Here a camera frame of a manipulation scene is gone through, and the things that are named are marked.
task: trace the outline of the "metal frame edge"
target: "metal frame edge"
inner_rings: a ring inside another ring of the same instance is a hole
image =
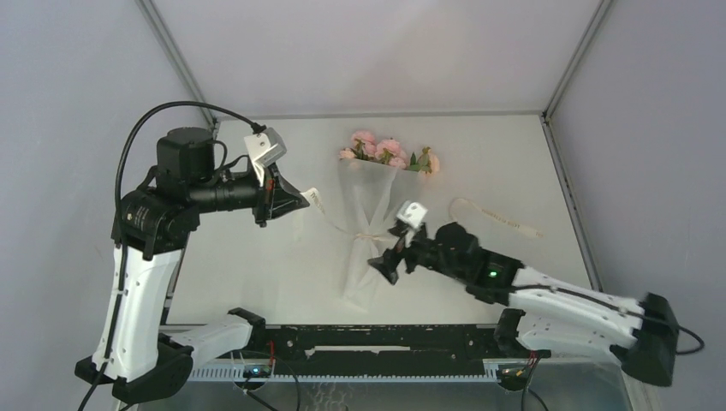
[[[600,0],[598,7],[595,9],[595,13],[592,14],[592,18],[587,24],[585,32],[582,34],[582,38],[580,38],[580,42],[577,44],[577,47],[575,47],[572,57],[570,57],[564,73],[562,73],[562,77],[557,82],[557,86],[555,87],[555,91],[552,93],[552,97],[550,97],[550,101],[547,103],[547,107],[544,109],[544,118],[547,121],[552,118],[555,110],[557,110],[557,106],[562,101],[562,97],[567,91],[567,88],[573,79],[574,73],[582,63],[582,59],[590,50],[592,41],[599,33],[605,18],[609,15],[612,5],[615,4],[615,2],[616,0]]]
[[[565,168],[562,156],[560,155],[560,149],[557,146],[555,136],[552,133],[550,122],[545,118],[543,113],[539,120],[542,124],[542,130],[544,131],[544,139],[547,141],[547,146],[550,148],[550,155],[552,157],[552,163],[555,166],[555,172],[557,174],[557,180],[560,182],[560,188],[562,189],[562,195],[565,199],[565,205],[568,208],[570,220],[574,229],[574,236],[577,239],[577,244],[580,246],[580,253],[582,254],[582,260],[585,263],[585,270],[587,276],[590,279],[590,285],[592,289],[597,291],[603,291],[603,283],[598,274],[598,268],[595,264],[595,260],[592,256],[592,249],[590,243],[587,240],[585,233],[585,227],[582,224],[580,213],[575,200],[575,195],[570,185],[569,174]]]
[[[157,5],[153,2],[153,0],[135,0],[135,2],[136,5],[139,6],[139,10],[141,11],[141,14],[144,15],[144,19],[146,19],[149,27],[154,32],[159,45],[161,45],[161,48],[164,50],[164,54],[167,58],[169,58],[169,63],[171,63],[171,67],[176,72],[176,75],[179,77],[179,80],[184,88],[187,89],[187,92],[194,100],[206,103],[204,95],[199,88],[199,83],[197,83],[194,79],[187,61],[184,59],[182,52],[179,50],[179,46],[171,36],[171,32],[166,26],[166,23],[164,23],[164,18],[162,18]],[[199,111],[204,117],[209,129],[214,128],[216,121],[214,115],[211,113],[211,110],[199,108]]]
[[[661,411],[663,409],[656,387],[643,384],[625,372],[622,373],[622,382],[633,411]]]

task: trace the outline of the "gray wall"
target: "gray wall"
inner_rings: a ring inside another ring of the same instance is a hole
[[[0,15],[0,409],[75,409],[88,385],[74,363],[109,300],[118,155],[144,111],[186,94],[134,2],[12,1]],[[159,115],[126,181],[155,138],[201,124],[191,109]],[[94,400],[108,409],[110,392]]]
[[[666,295],[706,340],[668,410],[726,401],[725,21],[723,0],[618,2],[553,120],[604,286]]]

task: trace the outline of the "white wall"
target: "white wall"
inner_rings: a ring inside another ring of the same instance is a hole
[[[144,111],[186,98],[134,2],[0,6],[0,409],[75,409],[73,375],[95,349],[111,286],[116,162]],[[159,115],[128,182],[191,109]],[[97,391],[88,409],[107,409]]]
[[[724,19],[718,0],[618,2],[554,119],[605,287],[666,295],[706,340],[668,410],[726,402]]]
[[[598,0],[157,0],[249,115],[542,110]]]

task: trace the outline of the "red wire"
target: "red wire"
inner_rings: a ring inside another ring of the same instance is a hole
[[[275,342],[270,340],[270,367],[275,365]]]
[[[527,367],[533,366],[534,361],[537,360],[537,353],[534,351],[529,352],[529,360],[527,361]]]

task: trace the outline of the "white table surface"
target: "white table surface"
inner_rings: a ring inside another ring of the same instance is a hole
[[[553,277],[590,287],[555,167],[536,116],[426,116],[268,121],[288,154],[277,164],[300,190],[316,187],[330,217],[344,225],[336,173],[338,151],[360,128],[399,139],[410,153],[431,146],[442,172],[421,199],[430,208],[431,234],[448,221],[454,197],[474,200],[544,233],[527,238],[465,205],[459,222],[481,247],[521,259]],[[221,123],[218,138],[230,158],[245,153],[249,127]],[[169,324],[204,324],[243,307],[268,324],[493,324],[502,311],[468,295],[462,285],[419,268],[400,271],[390,286],[379,278],[372,307],[341,298],[353,238],[333,229],[310,207],[254,224],[250,211],[203,215],[184,257]]]

